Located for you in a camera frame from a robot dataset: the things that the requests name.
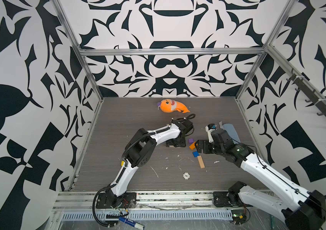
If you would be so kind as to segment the grey blue pouch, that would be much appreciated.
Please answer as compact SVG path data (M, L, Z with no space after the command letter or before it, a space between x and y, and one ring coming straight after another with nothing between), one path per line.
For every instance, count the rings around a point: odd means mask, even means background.
M229 136L233 139L234 143L240 143L240 138L233 124L219 122L219 127L227 131Z

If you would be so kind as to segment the white gear shaped piece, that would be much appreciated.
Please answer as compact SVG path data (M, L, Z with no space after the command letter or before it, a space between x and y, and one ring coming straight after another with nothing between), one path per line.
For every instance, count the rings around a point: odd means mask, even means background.
M185 180L188 180L188 179L190 178L190 174L187 173L187 172L185 172L185 173L183 174L183 178L184 178Z

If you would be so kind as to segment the black wall hook rack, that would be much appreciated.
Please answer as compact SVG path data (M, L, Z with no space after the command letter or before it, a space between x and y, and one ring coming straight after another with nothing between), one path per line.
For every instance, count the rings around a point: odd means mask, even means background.
M305 102L312 106L316 106L319 112L317 116L326 117L326 97L313 86L310 81L303 75L296 73L292 68L291 76L287 79L287 82L292 82L296 85L296 92L302 92L307 99Z

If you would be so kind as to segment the small green circuit board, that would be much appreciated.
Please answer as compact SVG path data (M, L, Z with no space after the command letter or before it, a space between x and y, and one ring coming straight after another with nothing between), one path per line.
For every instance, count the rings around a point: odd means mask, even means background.
M232 212L232 221L231 223L233 225L241 226L248 222L251 218L251 213L250 211L245 208L245 209L233 209L231 210Z

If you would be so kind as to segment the orange wood block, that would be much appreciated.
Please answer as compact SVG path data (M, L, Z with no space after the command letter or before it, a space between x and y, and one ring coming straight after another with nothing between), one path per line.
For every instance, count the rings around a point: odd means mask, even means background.
M192 143L190 146L189 146L189 148L191 149L191 150L194 150L195 148L196 148L196 142L194 142L194 143Z

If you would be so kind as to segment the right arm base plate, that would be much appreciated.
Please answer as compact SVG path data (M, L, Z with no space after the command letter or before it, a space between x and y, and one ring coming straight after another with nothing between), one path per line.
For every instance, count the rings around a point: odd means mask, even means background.
M213 192L213 204L218 208L239 208L243 206L237 193Z

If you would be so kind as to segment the orange plush fish toy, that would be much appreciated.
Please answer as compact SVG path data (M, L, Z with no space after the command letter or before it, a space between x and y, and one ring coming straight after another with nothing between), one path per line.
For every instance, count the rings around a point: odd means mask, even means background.
M189 113L190 110L181 102L173 99L164 99L157 103L158 109L164 113L172 113L174 111Z

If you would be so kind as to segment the blue white marker pen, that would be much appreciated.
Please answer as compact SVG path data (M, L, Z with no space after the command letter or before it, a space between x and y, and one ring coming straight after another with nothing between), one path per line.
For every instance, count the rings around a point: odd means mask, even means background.
M140 224L140 223L137 223L133 220L130 220L128 218L125 218L125 217L119 217L119 221L122 222L122 223L125 223L135 229L138 229L138 230L145 230L145 226Z

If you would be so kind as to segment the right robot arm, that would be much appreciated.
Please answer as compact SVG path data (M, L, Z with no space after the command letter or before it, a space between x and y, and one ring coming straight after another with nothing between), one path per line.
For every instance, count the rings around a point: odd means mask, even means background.
M292 182L267 164L252 148L231 138L215 124L206 126L207 140L198 140L199 153L216 154L248 172L274 195L257 191L238 181L227 194L214 196L216 207L230 205L256 207L286 224L290 230L320 230L326 221L326 199L319 191L312 192Z

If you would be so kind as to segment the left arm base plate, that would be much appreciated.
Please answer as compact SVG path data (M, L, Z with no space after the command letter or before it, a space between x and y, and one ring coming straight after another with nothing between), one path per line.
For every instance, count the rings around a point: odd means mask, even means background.
M136 204L136 193L124 193L116 197L113 193L101 193L96 201L97 209L127 209Z

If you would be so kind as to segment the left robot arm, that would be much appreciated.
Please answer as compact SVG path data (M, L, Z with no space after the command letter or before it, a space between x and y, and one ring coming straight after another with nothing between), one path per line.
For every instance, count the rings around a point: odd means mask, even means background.
M173 119L170 124L156 130L139 129L125 147L121 169L107 194L111 198L122 197L136 171L150 160L158 145L164 143L167 147L184 148L186 137L193 131L193 123L186 117Z

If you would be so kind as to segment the natural wood long block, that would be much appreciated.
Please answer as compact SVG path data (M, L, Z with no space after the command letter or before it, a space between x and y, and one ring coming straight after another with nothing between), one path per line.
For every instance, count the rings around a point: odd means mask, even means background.
M198 160L200 168L201 169L205 168L205 164L204 164L204 161L202 159L202 156L197 156L197 160Z

